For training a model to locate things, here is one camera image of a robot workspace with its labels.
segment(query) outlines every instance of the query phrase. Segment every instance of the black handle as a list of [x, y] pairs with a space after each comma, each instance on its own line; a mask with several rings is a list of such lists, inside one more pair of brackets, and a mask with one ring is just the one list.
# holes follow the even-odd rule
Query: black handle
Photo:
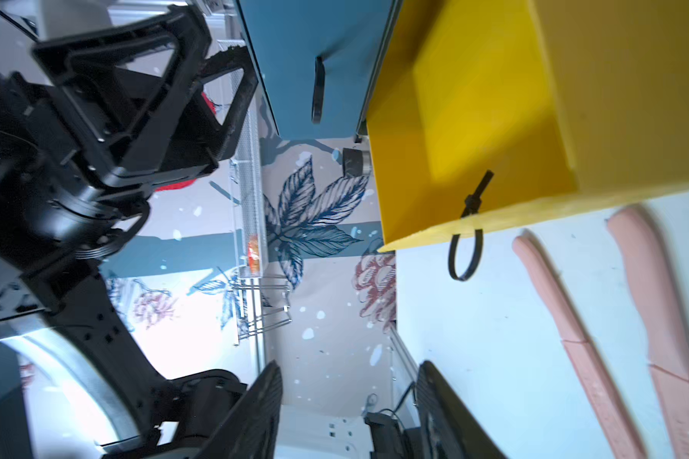
[[324, 61], [321, 56], [317, 56], [314, 62], [313, 77], [313, 100], [312, 100], [312, 123], [319, 124], [322, 121], [322, 110], [324, 109]]
[[[461, 218], [478, 213], [478, 210], [480, 210], [480, 205], [482, 204], [480, 197], [485, 191], [485, 188], [487, 188], [487, 185], [490, 183], [493, 175], [494, 174], [491, 170], [485, 172], [485, 176], [480, 181], [480, 184], [475, 192], [464, 200], [464, 211], [462, 212]], [[457, 257], [457, 245], [459, 245], [459, 234], [454, 234], [452, 236], [452, 242], [449, 244], [449, 275], [454, 280], [464, 282], [465, 280], [471, 278], [472, 275], [475, 274], [475, 271], [478, 270], [480, 257], [482, 257], [483, 231], [481, 229], [475, 230], [475, 251], [472, 252], [472, 261], [469, 262], [467, 271], [465, 271], [462, 275], [457, 275], [457, 270], [454, 267], [454, 262]]]

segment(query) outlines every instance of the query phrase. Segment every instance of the yellow plastic bin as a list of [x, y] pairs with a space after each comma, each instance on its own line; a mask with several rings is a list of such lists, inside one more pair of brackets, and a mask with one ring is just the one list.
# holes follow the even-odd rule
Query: yellow plastic bin
[[689, 189], [689, 0], [404, 0], [367, 124], [382, 251]]

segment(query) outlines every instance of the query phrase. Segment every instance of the red object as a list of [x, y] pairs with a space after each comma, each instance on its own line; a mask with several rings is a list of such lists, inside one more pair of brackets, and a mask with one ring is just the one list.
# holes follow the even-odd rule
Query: red object
[[[202, 93], [202, 97], [204, 98], [204, 101], [207, 103], [207, 106], [209, 107], [209, 109], [211, 110], [211, 112], [212, 112], [213, 114], [216, 115], [216, 114], [217, 114], [217, 110], [214, 108], [214, 104], [212, 104], [212, 102], [209, 100], [209, 98], [206, 96], [205, 93]], [[164, 186], [164, 187], [159, 187], [159, 188], [156, 188], [156, 191], [167, 191], [167, 190], [169, 190], [169, 189], [182, 189], [182, 188], [186, 188], [186, 187], [188, 187], [189, 185], [193, 184], [193, 183], [194, 183], [194, 180], [181, 181], [181, 182], [178, 182], [177, 184], [172, 184], [172, 185], [166, 185], [166, 186]]]

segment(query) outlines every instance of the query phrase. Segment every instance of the dish rack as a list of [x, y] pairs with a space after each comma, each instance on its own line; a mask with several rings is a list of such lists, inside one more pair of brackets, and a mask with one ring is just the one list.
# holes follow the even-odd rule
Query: dish rack
[[[291, 283], [283, 275], [261, 278], [237, 278], [228, 283], [228, 288], [237, 302], [233, 308], [236, 327], [235, 345], [251, 336], [283, 327], [293, 322], [289, 294]], [[271, 294], [281, 293], [281, 306], [271, 305]]]
[[[221, 50], [245, 46], [242, 40], [219, 40]], [[233, 95], [242, 76], [238, 70], [229, 78], [220, 78], [224, 94]], [[258, 97], [248, 108], [235, 155], [229, 161], [229, 193], [235, 228], [234, 254], [237, 268], [228, 279], [232, 294], [234, 318], [237, 322], [235, 345], [251, 337], [258, 354], [264, 354], [262, 334], [292, 322], [289, 294], [291, 283], [283, 275], [264, 275], [268, 264], [263, 188], [261, 185], [260, 144], [258, 140]], [[221, 109], [229, 108], [223, 104]]]

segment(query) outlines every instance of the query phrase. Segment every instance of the orange object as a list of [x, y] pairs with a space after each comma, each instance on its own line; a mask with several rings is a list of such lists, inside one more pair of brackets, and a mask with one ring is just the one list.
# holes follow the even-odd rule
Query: orange object
[[257, 235], [248, 239], [248, 267], [251, 275], [260, 275], [260, 249]]

